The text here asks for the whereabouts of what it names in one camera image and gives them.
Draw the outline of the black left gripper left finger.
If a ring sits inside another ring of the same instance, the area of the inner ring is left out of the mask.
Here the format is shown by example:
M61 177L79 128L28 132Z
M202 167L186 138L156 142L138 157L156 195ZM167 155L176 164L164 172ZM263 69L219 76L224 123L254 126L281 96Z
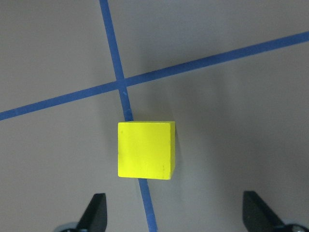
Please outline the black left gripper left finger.
M57 229L57 232L105 232L107 222L106 194L96 193L93 195L77 225L74 228Z

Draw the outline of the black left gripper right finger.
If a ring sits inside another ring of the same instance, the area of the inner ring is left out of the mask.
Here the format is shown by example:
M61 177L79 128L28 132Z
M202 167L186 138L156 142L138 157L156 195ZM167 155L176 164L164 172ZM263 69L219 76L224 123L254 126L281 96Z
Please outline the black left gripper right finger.
M255 191L244 191L242 221L249 232L307 232L299 224L284 223Z

